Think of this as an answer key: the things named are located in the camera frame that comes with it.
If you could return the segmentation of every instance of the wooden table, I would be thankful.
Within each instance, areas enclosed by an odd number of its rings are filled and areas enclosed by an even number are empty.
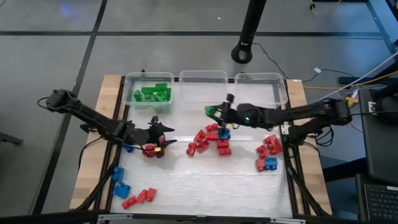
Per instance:
[[[121,78],[122,76],[120,75],[105,75],[101,89],[99,91],[98,101],[95,110],[110,118],[112,118],[114,113],[114,107],[120,87]],[[291,107],[307,104],[301,80],[287,80],[287,90]],[[122,118],[123,111],[124,105],[121,105],[119,110],[119,119]],[[295,121],[295,124],[302,124],[306,121],[308,121],[308,119],[301,119]],[[89,133],[87,142],[90,142],[96,138],[98,138],[97,133]],[[306,142],[315,145],[314,138],[307,138]],[[70,208],[75,208],[79,206],[97,184],[100,178],[105,147],[106,142],[101,141],[85,149],[83,158],[81,160],[81,167],[76,180],[75,190],[73,192],[72,201],[70,203]],[[310,146],[303,145],[300,146],[299,149],[305,185],[314,196],[315,200],[322,206],[322,208],[326,212],[331,214],[331,208],[328,193],[326,191],[326,184],[323,179],[319,154]],[[99,208],[105,207],[108,187],[109,181],[104,187]],[[297,186],[295,188],[295,194],[297,198],[298,213],[304,214],[301,194]]]

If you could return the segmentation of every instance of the metal bracket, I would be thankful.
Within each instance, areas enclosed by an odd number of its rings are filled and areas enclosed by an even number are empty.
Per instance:
[[[305,224],[305,220],[296,220],[292,218],[271,218],[271,223]]]
[[[107,214],[98,215],[98,221],[108,221],[108,220],[120,220],[120,219],[132,219],[132,214]]]
[[[280,126],[280,130],[282,131],[282,134],[284,134],[284,135],[289,135],[289,127],[290,127],[290,125],[281,125],[281,126]],[[310,133],[310,134],[308,134],[307,136],[310,136],[310,137],[317,137],[318,134]]]

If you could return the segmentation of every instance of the keyboard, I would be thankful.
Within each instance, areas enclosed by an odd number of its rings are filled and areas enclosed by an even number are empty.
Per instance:
[[[370,221],[398,223],[398,187],[365,184],[365,196]]]

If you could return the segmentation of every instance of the plastic bin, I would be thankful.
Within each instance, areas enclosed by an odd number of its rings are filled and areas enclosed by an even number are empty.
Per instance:
[[[166,87],[157,86],[157,84],[165,84]],[[173,85],[174,76],[169,72],[129,73],[124,81],[122,100],[135,109],[153,108],[158,112],[170,111],[173,102]],[[134,96],[137,90],[141,94],[141,101],[136,100]]]
[[[239,73],[235,76],[237,103],[279,106],[287,102],[285,83],[279,73]]]
[[[221,70],[182,71],[179,82],[181,102],[191,109],[219,104],[228,93],[228,75]]]

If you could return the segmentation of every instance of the blue lego brick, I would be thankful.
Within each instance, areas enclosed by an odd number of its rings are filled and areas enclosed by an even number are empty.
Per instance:
[[[126,150],[126,152],[130,153],[134,150],[134,148],[126,143],[123,143],[123,149]]]
[[[123,174],[124,174],[124,169],[122,167],[115,167],[113,169],[112,180],[122,182]]]
[[[117,195],[123,199],[126,199],[129,196],[130,186],[124,183],[119,183],[114,189],[113,194]]]
[[[276,157],[267,157],[264,159],[264,162],[266,164],[266,170],[276,170],[278,166],[278,160]]]
[[[218,139],[219,140],[230,140],[231,139],[231,134],[229,133],[230,130],[228,128],[224,128],[224,134],[221,133],[223,128],[218,129]]]

